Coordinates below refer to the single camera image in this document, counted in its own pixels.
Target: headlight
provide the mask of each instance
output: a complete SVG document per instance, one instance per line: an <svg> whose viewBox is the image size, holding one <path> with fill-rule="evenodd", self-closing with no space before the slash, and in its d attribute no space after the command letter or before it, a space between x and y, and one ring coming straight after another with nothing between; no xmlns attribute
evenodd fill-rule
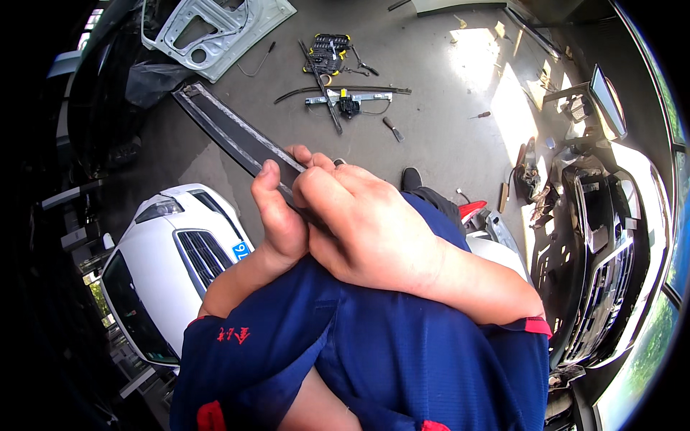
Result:
<svg viewBox="0 0 690 431"><path fill-rule="evenodd" d="M152 204L150 207L146 208L144 212L139 214L135 223L143 223L144 221L156 219L157 217L162 217L171 214L177 214L178 212L184 212L184 209L177 203L176 200L170 199L168 201L161 201Z"/></svg>

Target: plastic bag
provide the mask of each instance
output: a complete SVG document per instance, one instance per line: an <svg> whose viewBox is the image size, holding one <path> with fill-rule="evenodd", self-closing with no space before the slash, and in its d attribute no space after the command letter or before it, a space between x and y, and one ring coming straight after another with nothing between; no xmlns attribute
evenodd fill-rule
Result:
<svg viewBox="0 0 690 431"><path fill-rule="evenodd" d="M193 74L193 70L181 64L137 63L129 70L125 99L140 108L149 109Z"/></svg>

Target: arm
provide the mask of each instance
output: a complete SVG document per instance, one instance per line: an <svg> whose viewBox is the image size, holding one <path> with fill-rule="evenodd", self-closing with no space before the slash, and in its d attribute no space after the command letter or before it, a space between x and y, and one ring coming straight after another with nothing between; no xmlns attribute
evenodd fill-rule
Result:
<svg viewBox="0 0 690 431"><path fill-rule="evenodd" d="M335 167L328 157L311 154L305 146L289 146L285 150L307 168L315 164ZM251 187L264 224L264 241L208 286L199 317L210 314L225 319L250 294L287 272L307 253L306 225L285 203L277 190L279 183L280 168L273 160L267 160Z"/></svg>
<svg viewBox="0 0 690 431"><path fill-rule="evenodd" d="M477 324L544 315L516 272L435 236L391 184L364 169L310 168L293 192L337 237L309 226L310 253L341 281L445 303Z"/></svg>
<svg viewBox="0 0 690 431"><path fill-rule="evenodd" d="M292 266L294 263L276 255L266 242L261 243L254 252L224 271L208 286L199 317L210 314L225 319L246 297Z"/></svg>

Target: hand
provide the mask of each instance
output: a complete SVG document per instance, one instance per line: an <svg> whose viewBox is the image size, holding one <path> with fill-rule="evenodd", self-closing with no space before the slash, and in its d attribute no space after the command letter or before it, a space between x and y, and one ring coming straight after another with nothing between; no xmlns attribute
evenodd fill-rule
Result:
<svg viewBox="0 0 690 431"><path fill-rule="evenodd" d="M285 150L307 168L315 163L335 168L327 156L312 154L305 146L288 146ZM279 182L278 164L266 160L252 182L251 192L264 224L264 242L259 247L265 249L267 259L277 269L287 271L307 253L308 240L306 224L278 192Z"/></svg>
<svg viewBox="0 0 690 431"><path fill-rule="evenodd" d="M293 193L295 204L311 208L337 237L309 225L309 252L337 279L413 294L434 283L445 241L391 184L357 166L317 161Z"/></svg>

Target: red embroidered text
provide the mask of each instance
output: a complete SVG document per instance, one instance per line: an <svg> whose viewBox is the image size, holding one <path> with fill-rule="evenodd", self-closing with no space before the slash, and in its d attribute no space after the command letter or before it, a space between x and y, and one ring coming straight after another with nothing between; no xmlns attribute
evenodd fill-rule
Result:
<svg viewBox="0 0 690 431"><path fill-rule="evenodd" d="M239 334L235 333L235 336L237 337L237 340L239 341L239 343L242 344L242 342L244 340L246 340L246 338L249 337L250 334L249 334L249 328L240 328L240 329L241 329L240 333Z"/></svg>
<svg viewBox="0 0 690 431"><path fill-rule="evenodd" d="M225 331L225 328L220 328L220 332L218 333L218 337L216 338L216 340L230 341L231 339L233 339L233 334L237 338L237 342L239 342L240 344L242 344L244 340L246 340L247 337L250 336L249 328L240 328L239 334L235 332L234 328L228 328L227 332Z"/></svg>

